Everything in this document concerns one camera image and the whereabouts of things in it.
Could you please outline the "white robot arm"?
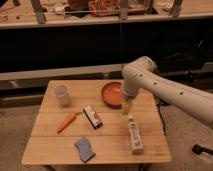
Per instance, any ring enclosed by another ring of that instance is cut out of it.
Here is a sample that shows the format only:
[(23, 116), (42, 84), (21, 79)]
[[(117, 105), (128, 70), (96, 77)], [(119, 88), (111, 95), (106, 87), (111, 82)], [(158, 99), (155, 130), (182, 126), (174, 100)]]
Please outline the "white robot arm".
[(124, 99), (135, 99), (143, 88), (213, 129), (213, 94), (158, 76), (153, 73), (156, 68), (147, 56), (125, 65), (121, 85)]

